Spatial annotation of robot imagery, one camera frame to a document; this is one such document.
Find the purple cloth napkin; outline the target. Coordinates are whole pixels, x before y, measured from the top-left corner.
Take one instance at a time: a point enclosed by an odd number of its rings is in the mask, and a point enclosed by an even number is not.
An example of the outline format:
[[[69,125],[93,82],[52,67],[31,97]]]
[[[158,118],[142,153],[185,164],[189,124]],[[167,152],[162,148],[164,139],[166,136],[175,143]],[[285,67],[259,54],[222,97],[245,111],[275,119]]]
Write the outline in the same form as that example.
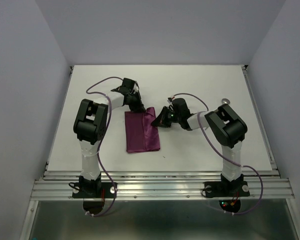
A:
[[[152,126],[156,119],[154,107],[148,107],[145,112],[124,113],[126,152],[128,154],[156,152],[161,149],[158,128]]]

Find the silver metal spoon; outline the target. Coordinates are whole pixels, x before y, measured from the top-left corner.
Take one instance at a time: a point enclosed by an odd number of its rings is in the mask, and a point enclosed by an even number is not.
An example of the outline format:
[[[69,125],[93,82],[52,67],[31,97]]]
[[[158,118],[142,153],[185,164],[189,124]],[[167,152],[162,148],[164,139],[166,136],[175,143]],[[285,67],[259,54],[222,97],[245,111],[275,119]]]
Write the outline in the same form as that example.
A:
[[[231,103],[230,100],[227,99],[227,98],[223,98],[223,99],[221,100],[221,102],[222,102],[223,104],[228,104],[228,105]]]

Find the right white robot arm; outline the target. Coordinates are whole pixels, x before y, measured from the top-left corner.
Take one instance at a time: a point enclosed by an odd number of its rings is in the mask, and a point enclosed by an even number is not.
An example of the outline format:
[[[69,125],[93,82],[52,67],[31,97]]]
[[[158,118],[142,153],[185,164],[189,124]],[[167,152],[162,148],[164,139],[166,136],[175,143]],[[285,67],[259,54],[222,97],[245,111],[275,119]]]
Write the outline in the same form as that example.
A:
[[[170,98],[169,106],[162,108],[151,125],[169,128],[173,123],[187,131],[201,129],[208,144],[223,159],[221,192],[236,192],[238,183],[243,181],[241,148],[248,127],[231,106],[224,103],[208,113],[191,113],[185,99]]]

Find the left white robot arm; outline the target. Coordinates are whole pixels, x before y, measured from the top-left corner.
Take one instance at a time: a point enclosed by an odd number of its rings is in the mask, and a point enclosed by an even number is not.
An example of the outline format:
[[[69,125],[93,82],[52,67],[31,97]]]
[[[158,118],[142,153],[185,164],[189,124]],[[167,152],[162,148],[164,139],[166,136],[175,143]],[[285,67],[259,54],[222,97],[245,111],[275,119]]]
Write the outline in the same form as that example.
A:
[[[120,78],[121,85],[109,93],[92,91],[111,77],[103,79],[86,90],[88,95],[101,95],[96,100],[83,99],[74,121],[73,131],[79,140],[81,150],[81,173],[77,184],[70,186],[79,193],[96,197],[101,193],[100,147],[110,124],[112,110],[128,106],[133,113],[146,111],[137,81]]]

